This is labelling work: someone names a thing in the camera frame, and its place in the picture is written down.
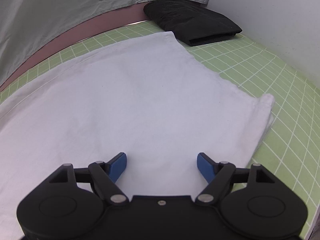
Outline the white shirt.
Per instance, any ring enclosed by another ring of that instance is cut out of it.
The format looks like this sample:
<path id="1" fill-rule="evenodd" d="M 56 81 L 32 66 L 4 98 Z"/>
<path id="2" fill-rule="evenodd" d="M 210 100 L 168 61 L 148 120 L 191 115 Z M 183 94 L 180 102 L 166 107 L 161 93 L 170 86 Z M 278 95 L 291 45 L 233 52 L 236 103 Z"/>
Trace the white shirt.
<path id="1" fill-rule="evenodd" d="M 69 60 L 1 104 L 1 239 L 19 239 L 19 202 L 64 163 L 124 152 L 117 184 L 131 197 L 196 197 L 198 153 L 245 167 L 273 120 L 254 98 L 163 32 Z"/>

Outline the green grid cutting mat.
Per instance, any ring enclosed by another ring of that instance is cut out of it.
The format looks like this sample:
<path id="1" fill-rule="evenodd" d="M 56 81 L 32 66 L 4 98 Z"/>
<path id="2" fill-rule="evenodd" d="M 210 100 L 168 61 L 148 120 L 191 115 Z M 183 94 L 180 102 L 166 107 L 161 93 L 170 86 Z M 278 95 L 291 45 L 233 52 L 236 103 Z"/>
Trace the green grid cutting mat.
<path id="1" fill-rule="evenodd" d="M 138 23 L 80 41 L 37 64 L 1 93 L 1 104 L 24 85 L 69 60 L 106 46 L 162 33 L 152 22 Z M 319 89 L 307 78 L 244 35 L 214 44 L 189 47 L 199 63 L 257 98 L 274 97 L 272 122 L 245 167 L 260 163 L 304 200 L 308 238 L 319 214 Z"/>

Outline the folded black garment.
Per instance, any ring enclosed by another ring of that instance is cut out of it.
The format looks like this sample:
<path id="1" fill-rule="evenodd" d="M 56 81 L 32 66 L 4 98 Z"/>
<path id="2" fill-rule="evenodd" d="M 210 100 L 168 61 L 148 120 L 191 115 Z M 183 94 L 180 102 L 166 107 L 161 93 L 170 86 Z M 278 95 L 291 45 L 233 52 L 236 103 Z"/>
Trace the folded black garment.
<path id="1" fill-rule="evenodd" d="M 161 29 L 191 47 L 225 41 L 242 32 L 226 16 L 187 0 L 156 0 L 143 10 Z"/>

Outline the grey printed sheet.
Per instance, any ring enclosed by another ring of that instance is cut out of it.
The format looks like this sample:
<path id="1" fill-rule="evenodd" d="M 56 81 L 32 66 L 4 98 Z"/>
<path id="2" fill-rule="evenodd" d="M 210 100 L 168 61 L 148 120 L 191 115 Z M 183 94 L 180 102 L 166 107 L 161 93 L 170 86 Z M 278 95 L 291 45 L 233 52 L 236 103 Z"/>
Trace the grey printed sheet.
<path id="1" fill-rule="evenodd" d="M 105 12 L 149 1 L 154 0 L 1 0 L 1 83 L 65 31 Z"/>

